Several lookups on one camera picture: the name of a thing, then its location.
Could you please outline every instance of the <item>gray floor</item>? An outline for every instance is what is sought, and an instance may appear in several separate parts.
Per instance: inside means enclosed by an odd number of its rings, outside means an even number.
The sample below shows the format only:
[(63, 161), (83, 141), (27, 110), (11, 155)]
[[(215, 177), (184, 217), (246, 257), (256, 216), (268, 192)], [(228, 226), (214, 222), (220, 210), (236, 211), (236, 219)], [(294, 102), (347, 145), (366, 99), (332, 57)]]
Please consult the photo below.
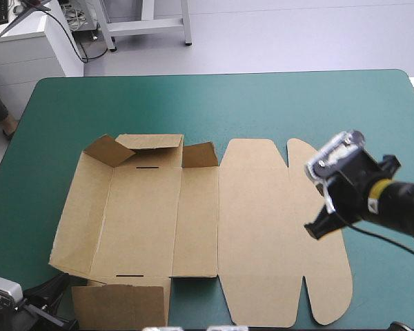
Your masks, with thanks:
[[(414, 77), (414, 0), (190, 0), (193, 45), (182, 33), (117, 38), (87, 76), (398, 68)], [(113, 21), (138, 0), (106, 0)], [(179, 0), (156, 0), (158, 17)], [(89, 56), (105, 45), (84, 43)], [(7, 142), (0, 131), (0, 160)]]

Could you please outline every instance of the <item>green tabletop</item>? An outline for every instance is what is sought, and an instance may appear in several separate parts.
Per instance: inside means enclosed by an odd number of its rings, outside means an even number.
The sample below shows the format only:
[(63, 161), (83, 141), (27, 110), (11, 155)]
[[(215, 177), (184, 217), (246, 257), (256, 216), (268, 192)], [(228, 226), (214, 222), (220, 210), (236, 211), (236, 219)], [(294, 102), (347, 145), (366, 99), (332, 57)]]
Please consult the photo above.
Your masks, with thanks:
[[(351, 128), (414, 181), (414, 89), (399, 70), (44, 79), (0, 165), (0, 276), (26, 288), (57, 272), (49, 254), (79, 154), (104, 133), (183, 133), (187, 144), (213, 141), (220, 158), (232, 138), (269, 138), (285, 157), (291, 137), (319, 148)], [(414, 327), (414, 257), (349, 229), (344, 238), (353, 300), (329, 328)], [(174, 280), (170, 304), (171, 325), (231, 323), (218, 279)], [(63, 306), (72, 314), (70, 297)], [(304, 289), (295, 327), (317, 327)]]

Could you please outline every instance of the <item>unfolded cardboard box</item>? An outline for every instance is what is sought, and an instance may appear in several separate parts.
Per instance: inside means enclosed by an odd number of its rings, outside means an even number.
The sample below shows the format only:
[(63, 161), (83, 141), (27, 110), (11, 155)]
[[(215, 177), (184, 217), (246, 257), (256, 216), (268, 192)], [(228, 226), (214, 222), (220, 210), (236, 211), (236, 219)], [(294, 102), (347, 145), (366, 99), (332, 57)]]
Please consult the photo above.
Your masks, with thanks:
[(180, 134), (88, 146), (50, 258), (90, 280), (72, 289), (81, 329), (165, 325), (171, 277), (217, 274), (235, 323), (292, 326), (302, 277), (317, 321), (339, 318), (352, 290), (342, 235), (306, 235), (322, 199), (298, 170), (314, 150), (293, 143), (292, 172), (267, 139), (233, 139), (221, 167), (212, 143), (184, 146)]

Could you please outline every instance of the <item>white table frame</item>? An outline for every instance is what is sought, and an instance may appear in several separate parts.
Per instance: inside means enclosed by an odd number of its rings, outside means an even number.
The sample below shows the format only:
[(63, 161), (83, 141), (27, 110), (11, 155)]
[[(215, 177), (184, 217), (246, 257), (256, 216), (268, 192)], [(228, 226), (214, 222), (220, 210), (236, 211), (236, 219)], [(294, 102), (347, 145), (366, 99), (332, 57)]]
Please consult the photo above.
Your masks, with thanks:
[(116, 23), (110, 22), (103, 0), (93, 0), (93, 3), (101, 32), (103, 33), (108, 49), (111, 51), (117, 49), (115, 46), (115, 37), (136, 34), (184, 31), (186, 45), (189, 46), (192, 44), (188, 0), (181, 0), (182, 18), (180, 19), (155, 19), (155, 0), (143, 0), (141, 21)]

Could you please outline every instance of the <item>white desk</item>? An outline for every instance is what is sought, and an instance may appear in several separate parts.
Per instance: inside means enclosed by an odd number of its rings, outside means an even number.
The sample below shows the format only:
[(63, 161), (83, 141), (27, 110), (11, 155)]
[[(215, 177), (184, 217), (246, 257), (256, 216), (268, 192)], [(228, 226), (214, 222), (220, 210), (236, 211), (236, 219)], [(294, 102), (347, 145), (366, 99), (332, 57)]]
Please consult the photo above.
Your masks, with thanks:
[[(52, 0), (47, 7), (73, 40), (57, 0)], [(10, 11), (9, 22), (14, 18)], [(0, 32), (6, 26), (1, 25)], [(83, 63), (75, 55), (64, 31), (42, 12), (32, 13), (0, 37), (0, 97), (16, 118), (23, 113), (40, 79), (81, 76)]]

